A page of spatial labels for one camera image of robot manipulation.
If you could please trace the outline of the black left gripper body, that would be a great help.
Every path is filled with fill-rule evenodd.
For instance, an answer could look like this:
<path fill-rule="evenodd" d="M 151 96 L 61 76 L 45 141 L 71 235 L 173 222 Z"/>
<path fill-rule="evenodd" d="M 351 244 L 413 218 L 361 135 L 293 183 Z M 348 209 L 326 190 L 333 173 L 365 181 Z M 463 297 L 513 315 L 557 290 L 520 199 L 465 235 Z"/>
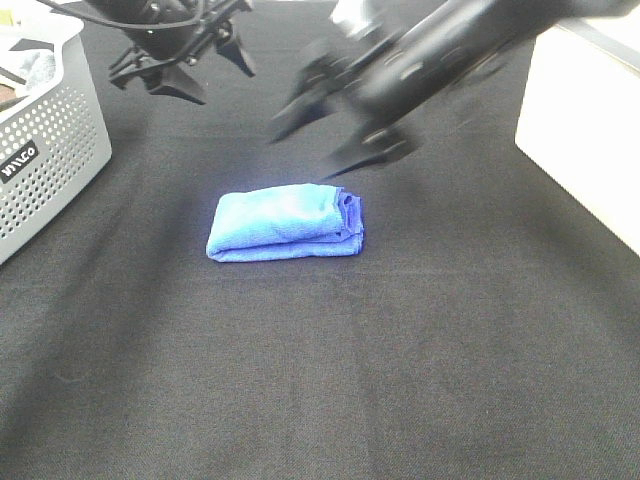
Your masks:
<path fill-rule="evenodd" d="M 251 1 L 109 1 L 107 18 L 126 24 L 132 46 L 109 67 L 109 81 L 123 89 L 161 68 L 196 64 L 218 39 L 236 31 L 232 17 L 253 10 Z"/>

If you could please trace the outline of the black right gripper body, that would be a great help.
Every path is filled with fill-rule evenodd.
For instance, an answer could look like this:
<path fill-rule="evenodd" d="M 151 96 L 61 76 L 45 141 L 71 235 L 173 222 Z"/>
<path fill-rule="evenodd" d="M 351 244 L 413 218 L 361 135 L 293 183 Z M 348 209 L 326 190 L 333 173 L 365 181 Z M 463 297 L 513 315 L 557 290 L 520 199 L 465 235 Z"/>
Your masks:
<path fill-rule="evenodd" d="M 408 136 L 408 154 L 415 150 L 415 139 L 401 120 L 423 102 L 423 41 L 389 35 L 354 59 L 318 41 L 302 51 L 302 58 L 294 99 L 306 92 L 340 96 L 361 119 L 356 132 L 396 127 Z"/>

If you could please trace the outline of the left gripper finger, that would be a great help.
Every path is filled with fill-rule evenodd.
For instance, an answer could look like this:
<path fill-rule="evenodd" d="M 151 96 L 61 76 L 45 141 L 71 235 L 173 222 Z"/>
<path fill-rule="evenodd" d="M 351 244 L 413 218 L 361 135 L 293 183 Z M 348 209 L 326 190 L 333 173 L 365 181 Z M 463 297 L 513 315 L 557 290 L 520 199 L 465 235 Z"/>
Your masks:
<path fill-rule="evenodd" d="M 147 80 L 147 92 L 151 95 L 171 96 L 197 105 L 206 103 L 202 87 L 176 65 L 161 68 Z"/>
<path fill-rule="evenodd" d="M 218 39 L 215 43 L 215 48 L 218 55 L 236 65 L 245 75 L 249 77 L 256 75 L 254 62 L 245 50 L 236 31 L 232 31 L 224 38 Z"/>

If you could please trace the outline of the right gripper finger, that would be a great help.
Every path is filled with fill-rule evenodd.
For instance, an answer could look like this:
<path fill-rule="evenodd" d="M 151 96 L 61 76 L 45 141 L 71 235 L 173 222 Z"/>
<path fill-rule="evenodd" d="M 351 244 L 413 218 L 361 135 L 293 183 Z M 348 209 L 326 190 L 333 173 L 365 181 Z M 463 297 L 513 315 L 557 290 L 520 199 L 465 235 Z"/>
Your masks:
<path fill-rule="evenodd" d="M 356 132 L 327 157 L 323 180 L 369 167 L 384 167 L 408 155 L 408 136 L 396 127 Z"/>
<path fill-rule="evenodd" d="M 268 125 L 269 143 L 280 142 L 303 127 L 334 112 L 332 95 L 326 92 L 306 92 L 283 107 Z"/>

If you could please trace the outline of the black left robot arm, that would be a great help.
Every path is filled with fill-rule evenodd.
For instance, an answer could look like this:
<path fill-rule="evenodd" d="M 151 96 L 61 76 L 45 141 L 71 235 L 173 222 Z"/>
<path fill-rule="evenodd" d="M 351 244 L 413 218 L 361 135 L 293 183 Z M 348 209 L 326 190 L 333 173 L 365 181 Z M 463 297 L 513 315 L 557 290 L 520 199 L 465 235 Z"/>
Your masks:
<path fill-rule="evenodd" d="M 142 80 L 151 95 L 206 103 L 201 86 L 180 65 L 196 64 L 209 50 L 253 77 L 255 66 L 232 21 L 253 10 L 251 1 L 91 1 L 107 20 L 126 24 L 132 45 L 109 67 L 109 81 L 123 89 Z"/>

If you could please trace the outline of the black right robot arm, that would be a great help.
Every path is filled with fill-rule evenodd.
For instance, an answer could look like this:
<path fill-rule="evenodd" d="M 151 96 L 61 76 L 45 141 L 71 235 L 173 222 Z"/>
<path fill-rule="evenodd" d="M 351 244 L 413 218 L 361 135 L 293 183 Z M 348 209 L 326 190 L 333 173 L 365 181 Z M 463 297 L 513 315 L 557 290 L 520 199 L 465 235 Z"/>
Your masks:
<path fill-rule="evenodd" d="M 289 100 L 269 124 L 279 142 L 331 113 L 340 95 L 362 118 L 361 127 L 328 156 L 328 178 L 386 166 L 416 143 L 400 122 L 446 88 L 471 78 L 498 56 L 569 19 L 622 17 L 635 1 L 445 1 L 412 28 L 391 29 L 372 1 L 339 1 L 330 20 L 348 38 L 366 44 L 357 58 L 317 41 Z"/>

